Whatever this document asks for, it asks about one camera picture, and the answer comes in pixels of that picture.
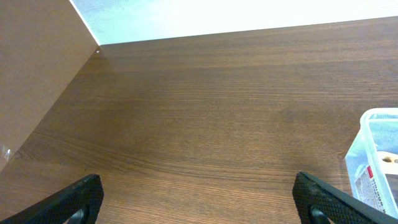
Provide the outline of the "orange scraper wooden handle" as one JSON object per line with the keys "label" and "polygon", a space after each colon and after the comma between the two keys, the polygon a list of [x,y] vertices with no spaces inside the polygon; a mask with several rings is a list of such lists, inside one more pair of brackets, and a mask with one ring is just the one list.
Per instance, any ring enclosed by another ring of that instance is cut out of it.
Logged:
{"label": "orange scraper wooden handle", "polygon": [[390,175],[398,174],[397,154],[386,151],[377,151],[377,156],[383,173]]}

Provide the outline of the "clear plastic container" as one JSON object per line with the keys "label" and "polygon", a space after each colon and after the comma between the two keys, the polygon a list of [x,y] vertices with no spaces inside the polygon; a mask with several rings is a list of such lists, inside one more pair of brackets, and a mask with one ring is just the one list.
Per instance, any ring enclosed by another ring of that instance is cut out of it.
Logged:
{"label": "clear plastic container", "polygon": [[359,123],[345,155],[353,197],[397,218],[397,175],[383,173],[377,156],[377,151],[397,154],[397,108],[367,110]]}

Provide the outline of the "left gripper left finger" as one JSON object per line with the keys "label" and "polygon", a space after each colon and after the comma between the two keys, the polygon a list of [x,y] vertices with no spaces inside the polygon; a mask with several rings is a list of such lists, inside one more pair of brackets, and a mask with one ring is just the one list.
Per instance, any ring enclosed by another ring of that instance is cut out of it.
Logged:
{"label": "left gripper left finger", "polygon": [[95,223],[104,199],[98,174],[90,174],[1,223]]}

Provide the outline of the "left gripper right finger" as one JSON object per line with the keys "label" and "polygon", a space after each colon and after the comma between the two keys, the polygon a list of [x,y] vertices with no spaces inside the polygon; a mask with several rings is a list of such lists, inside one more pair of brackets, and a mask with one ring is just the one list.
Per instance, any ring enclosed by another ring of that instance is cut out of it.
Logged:
{"label": "left gripper right finger", "polygon": [[396,218],[307,172],[297,173],[292,195],[302,223],[397,224]]}

